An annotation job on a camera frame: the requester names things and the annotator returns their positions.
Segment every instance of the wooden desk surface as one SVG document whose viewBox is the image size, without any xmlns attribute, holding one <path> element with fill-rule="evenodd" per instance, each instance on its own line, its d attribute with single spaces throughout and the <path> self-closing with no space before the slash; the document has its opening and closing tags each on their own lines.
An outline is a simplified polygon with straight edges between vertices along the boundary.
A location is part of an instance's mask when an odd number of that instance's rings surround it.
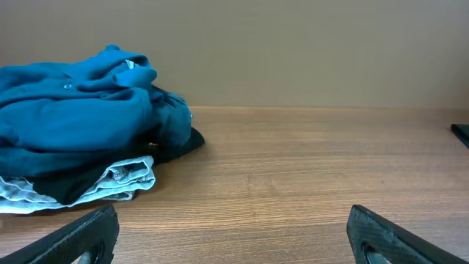
<svg viewBox="0 0 469 264">
<path fill-rule="evenodd" d="M 207 145 L 115 202 L 113 263 L 354 263 L 345 224 L 365 205 L 469 260 L 469 111 L 194 107 Z M 0 216 L 0 256 L 102 202 Z"/>
</svg>

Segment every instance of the black fabric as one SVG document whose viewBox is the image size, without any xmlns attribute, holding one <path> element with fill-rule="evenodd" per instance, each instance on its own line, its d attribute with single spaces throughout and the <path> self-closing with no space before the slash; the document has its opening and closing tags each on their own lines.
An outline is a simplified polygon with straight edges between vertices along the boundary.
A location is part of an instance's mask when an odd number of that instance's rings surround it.
<svg viewBox="0 0 469 264">
<path fill-rule="evenodd" d="M 192 128 L 191 137 L 181 147 L 157 148 L 148 144 L 136 145 L 81 166 L 47 172 L 36 177 L 30 177 L 28 180 L 33 182 L 33 189 L 38 194 L 53 197 L 57 202 L 69 205 L 95 184 L 106 168 L 116 161 L 151 155 L 155 160 L 154 164 L 162 164 L 179 158 L 204 143 L 204 137 L 195 128 Z"/>
<path fill-rule="evenodd" d="M 469 125 L 453 124 L 451 131 L 466 147 L 469 147 Z"/>
</svg>

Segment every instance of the denim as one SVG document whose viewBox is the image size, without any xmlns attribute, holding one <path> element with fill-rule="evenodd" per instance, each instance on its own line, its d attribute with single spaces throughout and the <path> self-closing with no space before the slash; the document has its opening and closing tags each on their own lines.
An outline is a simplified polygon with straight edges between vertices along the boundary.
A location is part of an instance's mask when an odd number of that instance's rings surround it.
<svg viewBox="0 0 469 264">
<path fill-rule="evenodd" d="M 27 214 L 38 210 L 69 208 L 97 199 L 131 200 L 136 190 L 148 190 L 156 181 L 152 156 L 144 156 L 110 165 L 98 181 L 73 204 L 62 205 L 41 195 L 32 183 L 21 178 L 0 177 L 0 213 Z"/>
</svg>

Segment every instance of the teal jacket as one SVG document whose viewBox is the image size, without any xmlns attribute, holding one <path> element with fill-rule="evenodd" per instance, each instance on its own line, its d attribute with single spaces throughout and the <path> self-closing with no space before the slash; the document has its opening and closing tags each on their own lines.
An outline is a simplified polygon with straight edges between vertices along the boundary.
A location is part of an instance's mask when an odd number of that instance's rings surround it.
<svg viewBox="0 0 469 264">
<path fill-rule="evenodd" d="M 191 113 L 152 85 L 148 59 L 109 45 L 82 62 L 0 69 L 0 147 L 37 152 L 121 149 L 137 137 L 181 145 Z"/>
</svg>

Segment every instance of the folded clothes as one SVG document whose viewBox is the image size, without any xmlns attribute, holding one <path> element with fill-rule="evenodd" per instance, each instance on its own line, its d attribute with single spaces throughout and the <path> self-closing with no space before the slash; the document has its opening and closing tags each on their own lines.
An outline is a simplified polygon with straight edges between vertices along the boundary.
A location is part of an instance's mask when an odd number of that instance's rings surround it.
<svg viewBox="0 0 469 264">
<path fill-rule="evenodd" d="M 53 197 L 57 202 L 69 205 L 79 199 L 97 181 L 106 167 L 116 161 L 115 158 L 124 160 L 140 155 L 152 155 L 155 164 L 162 164 L 179 158 L 201 147 L 204 143 L 204 137 L 195 128 L 192 128 L 189 140 L 179 147 L 156 147 L 154 145 L 133 147 L 110 158 L 98 159 L 90 164 L 75 168 L 58 170 L 49 174 L 49 177 L 29 177 L 28 180 L 34 183 L 33 189 L 38 194 Z"/>
<path fill-rule="evenodd" d="M 118 161 L 110 165 L 94 185 L 69 205 L 38 194 L 32 183 L 25 179 L 0 177 L 0 213 L 32 213 L 72 207 L 96 199 L 130 200 L 136 190 L 148 190 L 154 185 L 156 179 L 152 165 L 151 156 Z"/>
</svg>

